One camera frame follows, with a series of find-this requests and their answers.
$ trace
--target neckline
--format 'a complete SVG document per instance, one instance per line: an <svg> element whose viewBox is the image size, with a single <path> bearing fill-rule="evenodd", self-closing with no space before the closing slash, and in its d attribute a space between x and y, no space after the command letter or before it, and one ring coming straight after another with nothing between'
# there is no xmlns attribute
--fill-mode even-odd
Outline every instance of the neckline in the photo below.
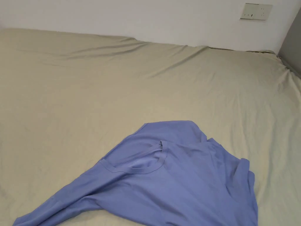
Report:
<svg viewBox="0 0 301 226"><path fill-rule="evenodd" d="M112 165L111 163L109 163L105 158L100 160L100 163L109 171L111 171L112 173L117 173L117 172L125 172L125 173L130 173L130 174L146 174L146 173L151 173L157 169L159 169L166 157L167 157L167 142L166 141L160 141L159 144L151 146L150 148L146 149L145 151L142 151L139 156L136 156L134 158L132 158L132 160L140 158L146 154L148 154L149 152L158 149L160 147L162 147L162 151L160 152L160 156L159 159L156 163L147 166L147 167L143 167L143 168L134 168L134 167L130 167L130 166L120 166L120 165Z"/></svg>

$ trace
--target white wall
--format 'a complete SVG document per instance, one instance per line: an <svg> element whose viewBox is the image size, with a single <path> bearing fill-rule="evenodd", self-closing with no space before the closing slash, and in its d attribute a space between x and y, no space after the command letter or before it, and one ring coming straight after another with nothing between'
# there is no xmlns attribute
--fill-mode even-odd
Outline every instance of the white wall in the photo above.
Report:
<svg viewBox="0 0 301 226"><path fill-rule="evenodd" d="M273 4L269 19L239 20L246 2ZM0 0L0 23L278 52L300 6L301 0Z"/></svg>

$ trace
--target blue t-shirt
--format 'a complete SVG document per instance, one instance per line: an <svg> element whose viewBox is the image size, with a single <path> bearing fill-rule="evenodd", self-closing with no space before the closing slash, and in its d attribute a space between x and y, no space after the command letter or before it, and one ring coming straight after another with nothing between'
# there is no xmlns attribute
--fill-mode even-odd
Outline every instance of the blue t-shirt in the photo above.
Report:
<svg viewBox="0 0 301 226"><path fill-rule="evenodd" d="M257 225L249 161L191 121L148 123L15 226L53 226L105 209L149 226Z"/></svg>

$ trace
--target electrical socket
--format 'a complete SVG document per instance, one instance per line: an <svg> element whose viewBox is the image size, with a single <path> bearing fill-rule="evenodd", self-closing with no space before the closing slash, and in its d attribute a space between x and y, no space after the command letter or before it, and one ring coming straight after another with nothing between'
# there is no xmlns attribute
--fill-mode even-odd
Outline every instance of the electrical socket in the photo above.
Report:
<svg viewBox="0 0 301 226"><path fill-rule="evenodd" d="M267 20L273 5L246 3L241 15L244 20Z"/></svg>
<svg viewBox="0 0 301 226"><path fill-rule="evenodd" d="M246 20L253 20L257 10L258 10L258 4L246 3L240 18Z"/></svg>
<svg viewBox="0 0 301 226"><path fill-rule="evenodd" d="M272 10L273 5L264 5L259 4L257 11L255 13L254 19L255 20L267 20L268 16Z"/></svg>

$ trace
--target beige bed sheet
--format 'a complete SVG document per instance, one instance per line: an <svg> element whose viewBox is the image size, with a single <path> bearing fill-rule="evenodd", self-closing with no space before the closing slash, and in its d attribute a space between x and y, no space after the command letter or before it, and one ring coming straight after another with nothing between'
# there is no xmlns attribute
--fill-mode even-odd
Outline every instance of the beige bed sheet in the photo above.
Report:
<svg viewBox="0 0 301 226"><path fill-rule="evenodd" d="M259 225L301 225L301 81L269 53L0 32L0 225L154 121L192 120L250 160ZM62 225L138 225L106 211Z"/></svg>

